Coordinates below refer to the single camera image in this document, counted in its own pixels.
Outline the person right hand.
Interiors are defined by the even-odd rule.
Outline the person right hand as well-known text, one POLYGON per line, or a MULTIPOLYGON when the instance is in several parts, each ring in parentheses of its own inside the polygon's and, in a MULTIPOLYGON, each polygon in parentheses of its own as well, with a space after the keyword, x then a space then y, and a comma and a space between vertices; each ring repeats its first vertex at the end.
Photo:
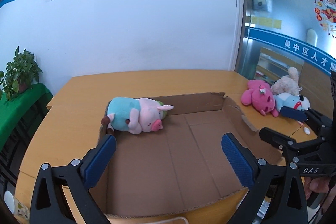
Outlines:
POLYGON ((310 195, 315 193, 327 193, 329 191, 330 177, 310 178, 306 177, 303 187, 305 191, 305 197, 308 199, 310 195))

